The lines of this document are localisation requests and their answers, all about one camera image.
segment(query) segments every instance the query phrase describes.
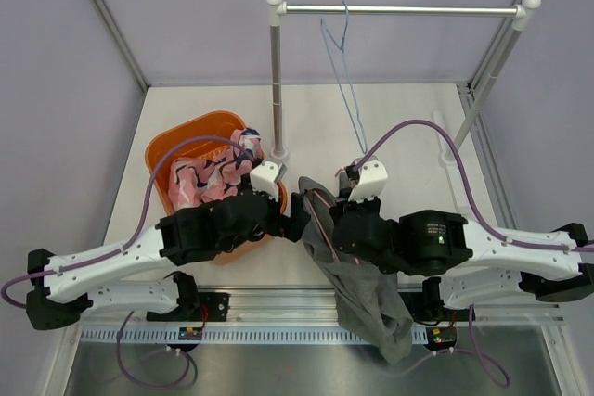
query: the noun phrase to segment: white floor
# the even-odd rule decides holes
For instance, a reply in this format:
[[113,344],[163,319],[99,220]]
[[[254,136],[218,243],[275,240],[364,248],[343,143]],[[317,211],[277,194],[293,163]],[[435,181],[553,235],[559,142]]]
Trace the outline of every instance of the white floor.
[[[439,110],[450,134],[458,130],[464,114],[454,84],[378,84],[355,87],[362,120],[371,147],[401,121],[432,119]],[[284,177],[295,191],[302,176],[336,191],[334,173],[361,156],[339,89],[336,85],[289,85],[283,87],[285,141],[290,151],[289,171]],[[127,239],[136,227],[149,171],[144,153],[161,132],[213,110],[237,113],[263,136],[267,151],[272,142],[272,99],[269,86],[156,87],[150,88],[142,110],[120,191],[111,215],[106,243]],[[397,219],[414,211],[456,211],[446,173],[438,163],[437,133],[431,129],[406,128],[394,135],[377,153],[390,175],[383,192],[382,216]],[[470,139],[461,148],[475,199],[485,218],[495,224],[483,174]],[[147,225],[165,215],[153,190]],[[328,282],[306,255],[303,245],[275,239],[236,262],[217,266],[209,262],[181,268],[200,285],[215,286],[320,286]],[[161,278],[159,270],[135,278]],[[401,277],[418,282],[416,277]]]

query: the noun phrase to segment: pink patterned fabric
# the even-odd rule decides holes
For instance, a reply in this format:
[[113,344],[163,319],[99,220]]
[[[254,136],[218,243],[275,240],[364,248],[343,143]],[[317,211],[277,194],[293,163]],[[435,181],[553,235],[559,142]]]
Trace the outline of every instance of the pink patterned fabric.
[[[264,157],[260,134],[255,130],[236,130],[231,140],[251,152],[254,158]],[[241,176],[251,170],[252,162],[234,147],[228,147],[214,160],[179,158],[171,166],[169,199],[178,211],[237,195]]]

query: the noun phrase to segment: white wall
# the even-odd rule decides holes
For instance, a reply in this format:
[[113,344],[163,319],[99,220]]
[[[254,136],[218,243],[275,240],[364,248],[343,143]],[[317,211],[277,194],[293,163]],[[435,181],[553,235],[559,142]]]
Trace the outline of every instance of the white wall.
[[[288,0],[333,3],[342,0]],[[350,4],[506,6],[510,0],[347,0]],[[149,81],[265,83],[270,43],[265,0],[107,0]],[[336,33],[343,18],[329,20]],[[472,76],[497,19],[363,18],[351,20],[357,82],[443,82]],[[283,79],[332,82],[319,18],[290,16],[282,26]]]
[[[594,238],[593,9],[592,0],[543,0],[487,102],[498,165],[524,229],[579,222]],[[594,392],[594,297],[564,310]]]
[[[142,95],[89,0],[0,0],[0,12],[4,283],[29,250],[101,243]],[[4,303],[0,319],[0,392],[39,394],[53,333]]]

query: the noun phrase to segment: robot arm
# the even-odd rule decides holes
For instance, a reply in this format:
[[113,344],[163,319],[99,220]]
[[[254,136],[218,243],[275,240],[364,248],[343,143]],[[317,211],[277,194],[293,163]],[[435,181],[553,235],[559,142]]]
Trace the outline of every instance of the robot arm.
[[[434,277],[450,269],[494,268],[440,285],[445,307],[467,308],[480,300],[529,292],[543,301],[572,301],[594,292],[594,266],[582,263],[576,247],[588,242],[584,226],[568,224],[539,234],[497,229],[509,242],[493,238],[474,220],[441,211],[420,211],[398,222],[380,217],[380,192],[387,181],[383,165],[375,159],[359,172],[345,168],[340,175],[339,202],[331,213],[337,249],[372,262],[386,274]],[[520,248],[510,242],[526,241],[567,250]]]
[[[118,280],[153,269],[212,260],[266,234],[299,240],[309,216],[302,211],[298,194],[291,197],[291,217],[280,212],[278,181],[284,172],[284,164],[266,160],[242,178],[235,197],[162,218],[128,249],[123,248],[124,242],[117,242],[66,256],[45,249],[30,252],[29,274],[56,272],[32,280],[34,290],[27,295],[26,306],[33,326],[54,329],[70,325],[82,315],[123,307],[155,313],[196,310],[197,295],[184,291],[189,297],[180,300],[181,287],[196,290],[194,279],[187,275],[176,273],[159,282]],[[113,251],[115,255],[106,255]],[[101,256],[108,258],[97,261]]]

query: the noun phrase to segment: metal rod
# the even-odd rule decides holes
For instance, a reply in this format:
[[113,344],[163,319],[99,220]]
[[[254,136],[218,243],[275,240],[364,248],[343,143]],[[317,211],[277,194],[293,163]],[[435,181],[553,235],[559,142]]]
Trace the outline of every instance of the metal rod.
[[[410,16],[471,16],[486,18],[515,18],[518,7],[462,8],[440,6],[350,6],[349,14],[410,15]],[[286,14],[344,14],[343,5],[291,5],[283,8]]]
[[270,56],[272,61],[272,119],[274,146],[272,157],[282,159],[286,150],[282,141],[282,96],[280,83],[280,26],[270,27]]
[[130,72],[134,76],[134,78],[136,79],[136,83],[142,89],[142,91],[146,93],[149,88],[149,82],[147,81],[147,78],[145,77],[144,73],[142,72],[142,69],[141,69],[140,65],[138,64],[138,61],[136,60],[134,54],[132,53],[130,46],[124,39],[122,31],[120,30],[120,27],[118,27],[118,24],[116,23],[115,18],[111,14],[111,11],[108,8],[106,1],[105,0],[91,0],[91,1],[95,5],[95,8],[97,9],[97,12],[99,13],[99,16],[103,19],[103,23],[105,23],[105,26],[107,27],[111,38],[113,39],[113,41],[117,45],[118,49],[120,50],[120,53],[122,54],[122,57],[125,60],[126,65],[128,66],[128,69],[130,70]]
[[474,125],[474,121],[481,112],[484,102],[488,98],[489,93],[491,92],[491,89],[493,88],[493,85],[497,80],[497,76],[499,76],[499,74],[501,73],[501,69],[503,69],[505,62],[508,60],[511,50],[516,45],[516,42],[518,42],[520,34],[522,34],[521,31],[512,29],[510,39],[499,53],[499,57],[497,59],[492,59],[490,67],[488,67],[485,72],[486,75],[483,77],[481,82],[477,85],[476,89],[474,90],[474,102],[472,103],[471,108],[468,110],[468,113],[466,114],[464,122],[458,130],[456,138],[454,138],[454,142],[456,143],[457,148],[460,148],[460,146],[464,142],[464,139],[466,139],[466,136],[468,135],[472,126]]
[[[513,5],[520,4],[521,2],[522,2],[522,0],[511,0],[511,3]],[[491,43],[487,47],[487,50],[485,51],[485,53],[483,55],[483,59],[481,60],[481,63],[478,65],[476,71],[474,72],[474,74],[472,75],[472,77],[469,80],[469,85],[471,87],[471,90],[474,90],[476,88],[478,82],[484,76],[484,72],[485,72],[486,68],[488,67],[488,65],[491,63],[491,59],[493,57],[495,57],[495,53],[496,53],[497,49],[500,48],[501,46],[505,46],[506,42],[510,39],[510,36],[511,36],[510,20],[504,19],[499,24],[499,28],[497,29],[497,32],[493,36]]]

